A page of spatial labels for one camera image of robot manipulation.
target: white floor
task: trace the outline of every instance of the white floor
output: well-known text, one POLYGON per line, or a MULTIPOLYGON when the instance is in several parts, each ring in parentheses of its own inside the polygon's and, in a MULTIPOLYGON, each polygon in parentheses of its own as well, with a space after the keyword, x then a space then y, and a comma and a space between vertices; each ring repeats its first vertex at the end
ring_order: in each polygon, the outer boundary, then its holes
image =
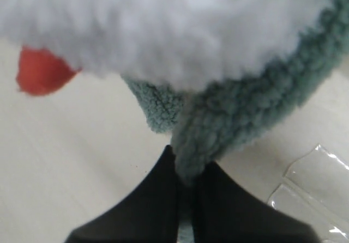
MULTIPOLYGON (((117 76, 80 75, 46 98, 18 93, 17 55, 0 43, 0 242, 61 243, 130 192, 170 138, 148 129, 117 76)), ((287 167, 319 143, 349 161, 346 64, 302 110, 225 158, 227 172, 266 201, 287 167)))

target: plush toy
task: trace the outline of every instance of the plush toy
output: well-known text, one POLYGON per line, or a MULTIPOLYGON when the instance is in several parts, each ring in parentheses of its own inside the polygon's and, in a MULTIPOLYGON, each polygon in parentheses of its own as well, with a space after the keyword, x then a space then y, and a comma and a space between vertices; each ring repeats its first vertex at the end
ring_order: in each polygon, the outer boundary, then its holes
POLYGON ((0 35, 24 46, 17 81, 34 96, 79 71, 122 75, 191 185, 330 75, 349 0, 0 0, 0 35))

